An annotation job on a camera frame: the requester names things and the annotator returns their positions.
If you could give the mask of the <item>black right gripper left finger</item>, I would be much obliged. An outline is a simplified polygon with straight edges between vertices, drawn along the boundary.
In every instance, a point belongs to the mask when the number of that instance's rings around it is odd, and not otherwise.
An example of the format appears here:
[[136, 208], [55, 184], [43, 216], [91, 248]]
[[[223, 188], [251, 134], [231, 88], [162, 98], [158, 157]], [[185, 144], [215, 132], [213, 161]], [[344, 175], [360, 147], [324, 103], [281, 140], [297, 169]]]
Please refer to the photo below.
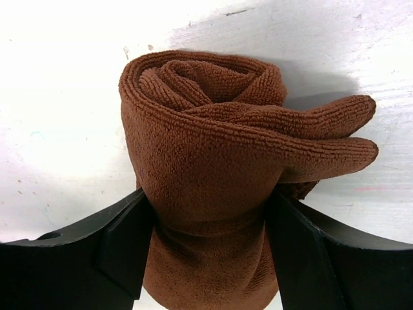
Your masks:
[[35, 240], [1, 244], [2, 309], [131, 309], [154, 212], [142, 190]]

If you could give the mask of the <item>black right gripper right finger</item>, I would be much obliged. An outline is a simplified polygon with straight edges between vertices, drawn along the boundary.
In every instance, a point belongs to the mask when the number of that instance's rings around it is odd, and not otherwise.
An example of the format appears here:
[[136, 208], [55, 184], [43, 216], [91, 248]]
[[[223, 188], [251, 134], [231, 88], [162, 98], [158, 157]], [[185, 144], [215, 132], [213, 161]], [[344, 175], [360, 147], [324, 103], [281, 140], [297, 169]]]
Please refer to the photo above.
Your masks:
[[274, 190], [265, 226], [283, 309], [412, 309], [412, 245], [360, 231]]

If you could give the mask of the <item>brown towel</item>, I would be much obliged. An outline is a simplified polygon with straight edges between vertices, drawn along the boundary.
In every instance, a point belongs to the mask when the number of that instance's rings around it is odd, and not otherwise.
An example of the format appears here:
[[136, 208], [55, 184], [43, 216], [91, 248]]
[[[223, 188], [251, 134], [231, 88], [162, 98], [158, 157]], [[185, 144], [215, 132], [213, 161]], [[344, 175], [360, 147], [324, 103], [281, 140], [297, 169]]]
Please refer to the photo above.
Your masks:
[[278, 290], [263, 211], [273, 189], [302, 199], [378, 155], [354, 136], [376, 111], [370, 96], [285, 108], [279, 68], [247, 57], [146, 54], [119, 93], [136, 184], [157, 216], [143, 285], [167, 309], [264, 309]]

